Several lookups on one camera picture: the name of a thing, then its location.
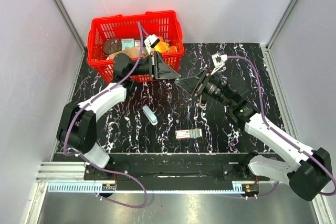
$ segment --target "black and white marble pattern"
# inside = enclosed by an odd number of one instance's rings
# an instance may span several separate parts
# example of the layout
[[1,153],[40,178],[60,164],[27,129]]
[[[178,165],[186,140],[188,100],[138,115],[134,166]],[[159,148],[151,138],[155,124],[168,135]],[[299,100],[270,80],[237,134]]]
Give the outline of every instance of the black and white marble pattern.
[[[220,52],[249,58],[262,82],[262,99],[268,118],[284,128],[276,97],[259,44],[185,44],[180,62],[181,77],[192,76],[206,67],[214,68],[211,55]],[[251,86],[249,101],[259,106],[257,82],[250,66],[229,60],[220,71],[223,78],[242,76]],[[107,84],[96,70],[83,61],[72,102],[82,102],[104,89]],[[148,105],[158,124],[153,126],[142,112]],[[135,93],[108,111],[97,123],[98,143],[108,153],[225,153],[269,152],[261,141],[231,125],[226,108],[209,98],[206,109],[197,99],[179,89],[173,81],[139,83]],[[177,140],[176,130],[202,129],[203,137]]]

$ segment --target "red basket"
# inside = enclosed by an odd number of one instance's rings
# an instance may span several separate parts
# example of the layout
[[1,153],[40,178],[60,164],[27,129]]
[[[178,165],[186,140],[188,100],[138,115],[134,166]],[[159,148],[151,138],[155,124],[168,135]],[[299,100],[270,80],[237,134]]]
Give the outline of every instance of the red basket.
[[[113,79],[113,59],[106,60],[103,44],[112,38],[140,39],[137,22],[149,34],[156,34],[164,39],[170,39],[170,45],[177,47],[177,52],[162,54],[165,62],[178,71],[180,59],[184,54],[181,25],[177,21],[176,13],[172,10],[164,12],[146,12],[144,15],[95,18],[91,23],[88,38],[88,63],[94,67],[107,83]],[[150,75],[132,76],[137,82],[152,81]]]

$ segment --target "black marble table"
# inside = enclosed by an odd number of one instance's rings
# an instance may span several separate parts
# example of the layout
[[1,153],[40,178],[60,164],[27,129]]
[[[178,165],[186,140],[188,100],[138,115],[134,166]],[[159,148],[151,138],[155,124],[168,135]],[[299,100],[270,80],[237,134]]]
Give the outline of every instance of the black marble table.
[[[206,67],[214,68],[211,55],[220,52],[249,58],[256,66],[262,83],[262,99],[267,117],[284,128],[276,97],[259,44],[184,44],[181,77],[192,76]],[[220,71],[223,78],[242,76],[251,86],[249,101],[260,106],[257,82],[251,68],[242,61],[229,60]],[[72,102],[82,102],[107,86],[96,70],[84,59]],[[142,112],[148,105],[158,124],[153,126]],[[98,143],[107,153],[237,153],[269,152],[263,142],[231,125],[225,107],[209,98],[206,109],[197,99],[179,89],[173,81],[139,83],[131,98],[109,110],[97,123]],[[176,130],[202,129],[203,137],[177,140]],[[57,153],[62,152],[59,145]]]

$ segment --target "orange object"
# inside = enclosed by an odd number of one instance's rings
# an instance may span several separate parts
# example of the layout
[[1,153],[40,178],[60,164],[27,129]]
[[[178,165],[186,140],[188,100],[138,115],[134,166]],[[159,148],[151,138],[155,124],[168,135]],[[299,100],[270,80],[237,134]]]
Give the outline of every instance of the orange object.
[[[139,39],[138,21],[149,34],[156,34],[164,40],[171,40],[170,45],[175,46],[177,51],[163,52],[162,56],[164,61],[175,71],[179,70],[180,59],[184,55],[183,34],[173,10],[146,12],[143,15],[135,16],[117,15],[95,18],[91,22],[88,37],[88,63],[101,74],[107,83],[113,79],[113,59],[106,60],[106,55],[103,53],[104,42],[112,38]],[[132,76],[132,78],[137,82],[153,81],[150,75]]]
[[177,52],[177,47],[176,46],[171,46],[170,47],[170,52]]
[[160,53],[167,52],[169,50],[169,46],[166,42],[160,41],[155,47],[154,51],[159,51]]

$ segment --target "reflective metal surface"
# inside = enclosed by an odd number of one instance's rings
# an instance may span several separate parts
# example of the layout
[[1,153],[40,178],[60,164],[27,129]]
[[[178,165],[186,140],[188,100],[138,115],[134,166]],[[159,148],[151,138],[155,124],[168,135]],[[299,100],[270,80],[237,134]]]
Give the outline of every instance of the reflective metal surface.
[[[270,190],[262,185],[261,193]],[[113,199],[140,204],[142,195],[115,194]],[[231,199],[223,195],[149,195],[144,209],[131,209],[92,194],[47,193],[40,224],[129,223],[318,223],[310,202],[280,185],[268,198]]]

